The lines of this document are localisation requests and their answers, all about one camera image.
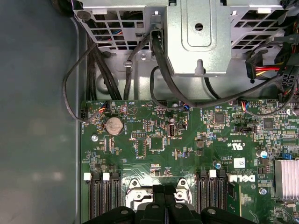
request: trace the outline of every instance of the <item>motherboard mounting screw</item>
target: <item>motherboard mounting screw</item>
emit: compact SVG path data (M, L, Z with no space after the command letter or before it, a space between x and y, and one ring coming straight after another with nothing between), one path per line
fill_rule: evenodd
M174 207L176 207L177 209L183 208L183 206L181 204L176 204Z
M176 120L174 118L170 117L170 118L168 118L168 122L170 124L174 124L174 122L176 122Z
M267 194L267 190L265 188L260 188L258 190L258 192L261 194L261 195L266 195Z
M98 136L96 134L93 134L92 141L98 141L98 140L99 140Z
M207 212L212 214L212 215L216 214L216 211L214 209L208 209Z
M178 107L178 104L173 104L172 107Z

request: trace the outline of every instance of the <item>red wire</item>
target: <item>red wire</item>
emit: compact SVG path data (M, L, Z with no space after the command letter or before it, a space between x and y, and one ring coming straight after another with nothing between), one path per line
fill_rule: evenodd
M263 68L263 69L256 69L256 71L279 71L279 68Z

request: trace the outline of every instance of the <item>metal bracket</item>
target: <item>metal bracket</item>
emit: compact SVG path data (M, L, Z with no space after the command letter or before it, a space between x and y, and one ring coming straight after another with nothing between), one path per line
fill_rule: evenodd
M192 194L187 180L184 178L178 181L176 192L173 195L177 203L192 204ZM137 210L139 205L153 202L153 187L142 187L137 179L132 179L125 198L126 206Z

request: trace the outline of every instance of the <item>aluminum heatsink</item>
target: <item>aluminum heatsink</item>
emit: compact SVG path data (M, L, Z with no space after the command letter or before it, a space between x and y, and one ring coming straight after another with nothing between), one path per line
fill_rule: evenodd
M299 161L275 160L276 196L299 200Z

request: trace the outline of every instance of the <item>cable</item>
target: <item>cable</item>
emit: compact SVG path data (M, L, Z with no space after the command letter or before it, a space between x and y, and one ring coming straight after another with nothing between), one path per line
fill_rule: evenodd
M114 89L112 88L112 86L110 84L109 78L107 77L107 74L106 74L104 68L101 66L101 62L100 62L97 54L98 54L98 51L94 51L93 52L93 57L95 59L96 64L98 65L99 70L101 71L101 74L103 76L105 85L106 85L106 87L108 89L109 95L110 95L110 97L111 97L112 100L117 100L117 98L115 96Z
M142 50L148 43L150 42L150 35L147 35L132 51L130 56L128 57L129 62L133 61L134 56ZM125 90L123 92L123 99L127 100L129 97L130 87L131 87L131 79L132 79L132 68L126 69L126 85Z
M268 117L268 116L272 116L272 115L275 115L281 111L283 111L285 109L286 106L288 106L288 104L291 102L291 100L294 98L294 95L296 93L296 89L297 89L297 85L298 83L296 83L293 87L292 87L292 91L291 91L291 95L289 97L289 99L282 105L282 107L280 107L279 109L271 112L271 113L266 113L266 114L255 114L255 113L252 113L252 112L249 112L247 111L247 109L245 108L245 112L251 116L255 116L255 117L258 117L258 118L263 118L263 117Z
M93 52L94 52L94 57L95 57L96 63L98 64L98 67L101 71L103 78L104 78L104 76L106 76L106 78L108 79L108 81L105 80L105 84L106 84L107 88L110 85L111 89L112 89L111 91L114 92L114 94L112 94L112 95L115 95L114 100L122 100L121 94L117 88L117 85L112 76L112 73L111 73L110 69L108 68L107 64L105 63L105 59L102 55L102 52L98 48L94 49Z
M221 97L214 91L213 87L211 86L210 83L210 79L209 78L205 78L205 83L206 83L206 87L207 89L210 91L210 93L216 98L216 99L221 99Z
M167 107L167 106L164 106L163 104L161 104L157 98L155 97L155 94L154 94L154 87L155 87L155 80L154 80L154 74L155 74L155 71L159 69L159 66L157 67L154 67L153 70L151 71L150 73L150 84L149 84L149 88L150 88L150 96L152 98L152 100L154 101L155 104L157 104L159 107L162 107L163 109L167 109L167 110L181 110L181 109L184 109L184 106L178 106L178 107Z
M179 100L185 102L189 106L195 107L195 104L193 102L191 102L188 98L186 98L182 94L182 92L177 88L175 83L173 82L173 80L171 78L171 75L170 75L170 72L169 72L168 67L167 67L167 62L166 62L166 59L164 57L163 50L160 46L160 40L157 36L153 36L152 48L153 48L153 51L155 53L155 56L156 56L157 63L158 63L158 66L160 68L161 74L162 74L163 79L165 80L168 88L176 96L176 98L178 98Z
M168 70L166 60L165 60L164 55L163 55L162 48L160 46L160 41L159 41L157 36L153 37L152 49L153 49L153 51L156 55L156 59L157 59L160 71L162 73L162 76L163 76L164 80L166 81L166 83L167 83L169 89L171 90L171 92L179 100L187 103L189 106L192 106L192 107L206 108L206 107L213 107L213 106L216 106L216 105L221 105L221 104L226 103L228 101L232 101L232 100L238 99L240 97L250 95L250 94L254 93L257 90L259 90L259 89L261 89L261 88L263 88L263 87L265 87L265 86L267 86L271 83L274 83L274 82L282 79L281 76L277 75L275 77L269 78L267 81L255 86L255 87L253 87L249 90L243 91L241 93L238 93L238 94L235 94L235 95L232 95L232 96L229 96L229 97L217 99L217 100L208 101L208 102L202 102L202 103L201 102L198 102L198 103L195 102L194 103L194 102L191 102L189 99L187 99L180 92L180 90L177 88L177 86L174 84L174 82L171 78L170 72ZM281 73L281 71L284 69L284 67L285 67L284 65L281 67L280 71L278 71L278 74Z
M67 94L66 94L66 83L67 80L69 78L69 76L71 75L71 73L75 70L75 68L84 60L84 58L97 46L97 43L93 43L93 45L87 49L84 54L77 60L77 62L73 65L73 67L68 71L68 73L64 76L63 82L62 82L62 95L64 97L64 103L66 106L67 111L69 112L69 114L78 122L81 123L88 123L90 121L92 121L95 117L97 117L100 113L101 113L101 109L102 107L105 106L105 104L102 105L102 107L95 113L93 114L90 118L88 119L81 119L78 118L75 113L73 112L73 110L71 109L69 100L67 98Z
M254 48L250 54L249 54L249 58L251 58L254 53L258 50L258 49L261 49L261 48L266 48L266 47L275 47L277 48L278 50L281 50L281 46L280 46L281 43L279 42L270 42L270 43L264 43L264 44L261 44L259 46L257 46L256 48Z
M91 46L93 43L92 39L90 37L87 38L87 46ZM96 93L96 87L95 87L95 61L93 54L89 54L87 56L87 74L88 74L88 80L89 80L89 96L91 96L91 100L97 100L97 93Z

